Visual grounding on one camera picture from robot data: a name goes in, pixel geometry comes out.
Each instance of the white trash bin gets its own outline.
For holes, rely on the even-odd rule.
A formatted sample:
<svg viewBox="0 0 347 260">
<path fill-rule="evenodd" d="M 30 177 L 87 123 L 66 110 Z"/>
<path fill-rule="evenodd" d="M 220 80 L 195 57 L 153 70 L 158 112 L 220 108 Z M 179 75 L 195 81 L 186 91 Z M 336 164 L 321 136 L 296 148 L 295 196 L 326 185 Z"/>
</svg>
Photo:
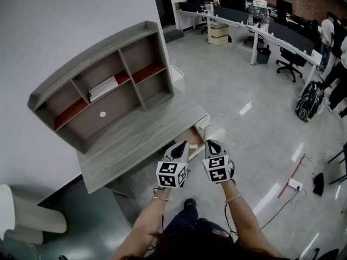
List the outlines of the white trash bin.
<svg viewBox="0 0 347 260">
<path fill-rule="evenodd" d="M 42 243 L 42 231 L 65 233 L 64 215 L 55 210 L 36 206 L 12 194 L 8 185 L 0 185 L 0 239 L 6 235 L 29 243 Z"/>
</svg>

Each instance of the power strip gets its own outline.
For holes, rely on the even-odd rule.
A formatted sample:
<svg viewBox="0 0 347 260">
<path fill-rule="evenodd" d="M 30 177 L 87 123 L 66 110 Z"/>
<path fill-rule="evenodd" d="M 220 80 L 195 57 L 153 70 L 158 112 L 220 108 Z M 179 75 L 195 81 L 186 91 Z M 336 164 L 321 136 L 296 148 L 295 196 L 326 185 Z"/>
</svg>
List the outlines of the power strip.
<svg viewBox="0 0 347 260">
<path fill-rule="evenodd" d="M 298 181 L 296 181 L 293 178 L 289 179 L 288 186 L 292 187 L 293 189 L 296 189 L 298 191 L 301 191 L 303 189 L 303 184 L 298 182 Z"/>
</svg>

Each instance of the white book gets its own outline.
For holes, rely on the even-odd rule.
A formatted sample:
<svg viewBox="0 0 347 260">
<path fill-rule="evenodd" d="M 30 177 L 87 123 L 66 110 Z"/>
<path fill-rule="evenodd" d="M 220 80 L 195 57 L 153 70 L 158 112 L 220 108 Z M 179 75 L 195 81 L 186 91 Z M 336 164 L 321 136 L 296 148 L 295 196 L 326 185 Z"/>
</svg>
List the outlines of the white book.
<svg viewBox="0 0 347 260">
<path fill-rule="evenodd" d="M 113 90 L 117 86 L 118 86 L 118 83 L 116 79 L 114 78 L 114 76 L 98 84 L 97 86 L 95 86 L 89 91 L 89 98 L 91 102 L 101 97 L 103 94 L 109 92 L 110 90 Z"/>
</svg>

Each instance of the stack of boxes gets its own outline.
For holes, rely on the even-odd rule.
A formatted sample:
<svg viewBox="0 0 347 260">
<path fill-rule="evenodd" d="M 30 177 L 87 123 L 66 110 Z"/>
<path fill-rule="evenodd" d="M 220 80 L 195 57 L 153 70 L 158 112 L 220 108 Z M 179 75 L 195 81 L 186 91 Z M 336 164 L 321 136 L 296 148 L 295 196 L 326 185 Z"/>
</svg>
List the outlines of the stack of boxes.
<svg viewBox="0 0 347 260">
<path fill-rule="evenodd" d="M 211 43 L 220 46 L 228 42 L 229 25 L 220 22 L 211 22 Z"/>
</svg>

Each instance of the backpack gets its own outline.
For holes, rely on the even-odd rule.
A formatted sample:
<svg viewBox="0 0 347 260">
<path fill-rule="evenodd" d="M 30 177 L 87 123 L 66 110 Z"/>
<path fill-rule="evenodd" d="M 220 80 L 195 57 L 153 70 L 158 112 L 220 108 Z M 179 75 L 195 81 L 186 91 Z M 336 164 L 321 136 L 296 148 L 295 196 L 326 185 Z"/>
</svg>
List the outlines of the backpack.
<svg viewBox="0 0 347 260">
<path fill-rule="evenodd" d="M 323 99 L 324 91 L 320 88 L 320 83 L 311 81 L 295 108 L 297 116 L 305 122 L 310 121 L 317 113 Z"/>
</svg>

